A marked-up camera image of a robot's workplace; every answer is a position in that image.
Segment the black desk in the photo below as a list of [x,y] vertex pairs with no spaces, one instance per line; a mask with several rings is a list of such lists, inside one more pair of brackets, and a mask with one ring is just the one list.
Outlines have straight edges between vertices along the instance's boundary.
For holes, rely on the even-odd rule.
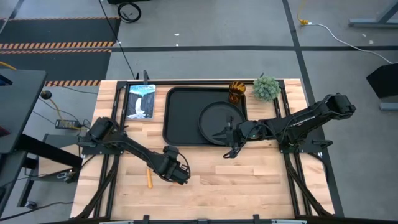
[[[77,168],[81,167],[82,159],[22,134],[47,74],[44,71],[8,69],[0,70],[0,74],[13,82],[11,86],[0,86],[0,126],[11,133],[0,137],[1,217],[22,167],[30,168],[31,174],[37,168],[37,160],[28,158],[28,152]],[[33,180],[29,178],[19,203],[22,207],[32,185]]]

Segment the gray tile floor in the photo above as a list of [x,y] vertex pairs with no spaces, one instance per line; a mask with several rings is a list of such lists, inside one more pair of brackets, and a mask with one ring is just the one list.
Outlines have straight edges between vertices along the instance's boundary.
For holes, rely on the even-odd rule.
[[[328,26],[336,36],[354,45],[398,45],[398,29],[354,29],[347,26],[352,17],[375,17],[392,0],[308,0],[301,17]],[[8,17],[17,0],[0,1],[0,17]],[[293,17],[299,0],[289,0]],[[151,0],[139,2],[142,19],[121,24],[123,47],[165,47],[200,45],[282,45],[292,46],[283,4],[273,0]],[[108,16],[116,6],[104,1]],[[25,0],[16,17],[98,17],[103,16],[96,0]],[[303,27],[295,20],[302,46],[339,46],[321,27]],[[379,52],[398,62],[398,52]],[[347,94],[358,108],[349,120],[324,125],[330,147],[344,213],[347,217],[398,220],[397,138],[398,114],[379,111],[376,95],[365,77],[381,59],[362,52],[304,52],[305,64],[317,100],[328,93]],[[146,69],[155,78],[254,78],[265,72],[277,78],[301,78],[295,52],[208,51],[208,52],[128,52],[132,69]],[[123,56],[112,53],[107,79],[131,78]],[[78,87],[98,91],[98,87]],[[91,120],[95,96],[63,88],[50,88],[62,110]],[[35,111],[55,121],[56,113],[38,102]],[[45,133],[77,134],[54,129],[33,114],[24,131],[37,139]],[[13,191],[4,216],[25,211],[16,208],[18,193]],[[73,200],[75,184],[37,183],[30,200],[41,205]],[[66,220],[71,206],[59,205],[9,220],[7,223],[43,223]]]

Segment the orange marker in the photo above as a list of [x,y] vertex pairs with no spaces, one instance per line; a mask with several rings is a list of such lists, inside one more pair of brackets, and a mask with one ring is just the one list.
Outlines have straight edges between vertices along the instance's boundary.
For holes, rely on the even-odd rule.
[[148,180],[148,188],[152,189],[152,174],[150,172],[150,169],[147,167],[147,180]]

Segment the book cover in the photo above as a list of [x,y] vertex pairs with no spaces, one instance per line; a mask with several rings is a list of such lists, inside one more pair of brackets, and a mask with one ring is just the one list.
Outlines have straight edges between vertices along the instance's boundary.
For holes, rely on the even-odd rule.
[[154,117],[155,90],[155,85],[131,86],[126,119],[152,119]]

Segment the green plant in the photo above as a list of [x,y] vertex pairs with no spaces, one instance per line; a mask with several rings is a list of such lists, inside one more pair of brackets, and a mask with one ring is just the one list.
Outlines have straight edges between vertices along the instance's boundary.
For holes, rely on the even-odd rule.
[[273,77],[263,77],[264,73],[256,79],[253,94],[258,100],[270,102],[280,93],[279,83]]

